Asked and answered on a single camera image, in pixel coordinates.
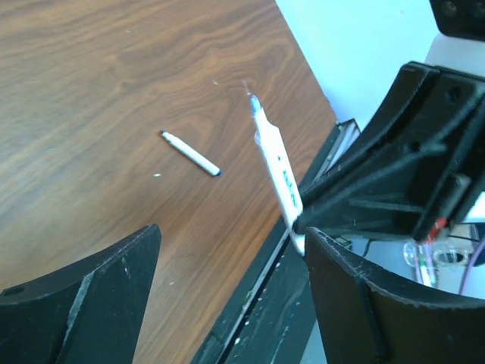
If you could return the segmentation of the clear cup with pens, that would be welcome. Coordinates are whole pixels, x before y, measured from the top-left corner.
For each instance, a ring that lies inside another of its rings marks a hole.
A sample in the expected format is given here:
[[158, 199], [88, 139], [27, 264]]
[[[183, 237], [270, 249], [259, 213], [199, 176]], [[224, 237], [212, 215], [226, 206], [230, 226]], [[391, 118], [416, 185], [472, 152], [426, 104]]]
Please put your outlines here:
[[448, 274], [463, 271], [472, 244], [462, 239], [440, 239], [428, 243], [408, 241], [402, 248], [404, 260], [413, 268], [416, 281], [438, 288]]

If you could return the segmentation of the white purple-tip marker pen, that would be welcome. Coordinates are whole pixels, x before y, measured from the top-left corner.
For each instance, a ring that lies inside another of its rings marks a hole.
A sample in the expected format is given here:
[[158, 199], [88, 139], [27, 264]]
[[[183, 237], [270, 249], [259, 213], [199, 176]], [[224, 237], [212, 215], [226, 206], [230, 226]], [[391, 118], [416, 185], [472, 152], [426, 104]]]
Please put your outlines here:
[[255, 143], [267, 166], [292, 244], [299, 255], [304, 256], [305, 236], [293, 229], [293, 224], [302, 214], [303, 204], [283, 138], [279, 128], [267, 119], [258, 97], [251, 94], [249, 102], [255, 123]]

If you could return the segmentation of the thin white blue-end pen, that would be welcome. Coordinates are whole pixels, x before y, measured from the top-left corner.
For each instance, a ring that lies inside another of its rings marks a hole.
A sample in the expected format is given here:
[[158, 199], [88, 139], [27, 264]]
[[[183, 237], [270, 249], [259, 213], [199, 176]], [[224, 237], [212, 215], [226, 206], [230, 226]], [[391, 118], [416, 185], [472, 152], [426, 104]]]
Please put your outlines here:
[[204, 157], [201, 153], [192, 148], [189, 144], [185, 143], [179, 137], [168, 133], [166, 130], [160, 131], [161, 138], [165, 140], [170, 146], [172, 146], [179, 153], [188, 158], [191, 162], [196, 164], [202, 170], [210, 174], [212, 177], [221, 175], [221, 169]]

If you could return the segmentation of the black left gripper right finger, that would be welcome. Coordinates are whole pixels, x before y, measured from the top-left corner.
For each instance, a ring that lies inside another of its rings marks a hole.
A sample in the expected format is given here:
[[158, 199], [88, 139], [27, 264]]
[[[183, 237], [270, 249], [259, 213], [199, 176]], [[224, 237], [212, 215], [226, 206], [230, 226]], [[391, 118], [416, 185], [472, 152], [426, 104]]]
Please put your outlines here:
[[305, 262], [328, 363], [482, 363], [484, 301], [418, 284], [315, 227]]

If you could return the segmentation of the black table edge rail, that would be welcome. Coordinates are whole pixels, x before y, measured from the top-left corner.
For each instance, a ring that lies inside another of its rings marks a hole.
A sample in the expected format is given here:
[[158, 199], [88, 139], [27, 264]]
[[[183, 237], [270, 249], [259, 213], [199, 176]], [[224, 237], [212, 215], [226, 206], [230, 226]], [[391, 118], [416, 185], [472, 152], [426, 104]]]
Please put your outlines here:
[[192, 360], [298, 363], [315, 322], [306, 264], [278, 219]]

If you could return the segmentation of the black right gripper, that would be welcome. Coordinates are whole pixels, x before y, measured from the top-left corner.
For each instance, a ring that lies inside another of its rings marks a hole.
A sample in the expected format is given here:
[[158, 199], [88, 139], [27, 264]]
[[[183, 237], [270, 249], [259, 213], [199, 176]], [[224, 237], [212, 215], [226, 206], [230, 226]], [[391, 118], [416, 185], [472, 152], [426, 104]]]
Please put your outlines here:
[[437, 220], [461, 221], [483, 190], [484, 79], [409, 62], [355, 142], [302, 190], [293, 230], [422, 240]]

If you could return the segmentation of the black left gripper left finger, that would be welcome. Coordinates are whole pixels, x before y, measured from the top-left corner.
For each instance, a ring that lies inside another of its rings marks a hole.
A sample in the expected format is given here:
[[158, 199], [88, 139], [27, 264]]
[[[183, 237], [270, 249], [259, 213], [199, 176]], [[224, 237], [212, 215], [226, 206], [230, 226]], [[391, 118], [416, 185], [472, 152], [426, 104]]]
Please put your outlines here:
[[3, 363], [131, 363], [161, 246], [157, 224], [1, 292]]

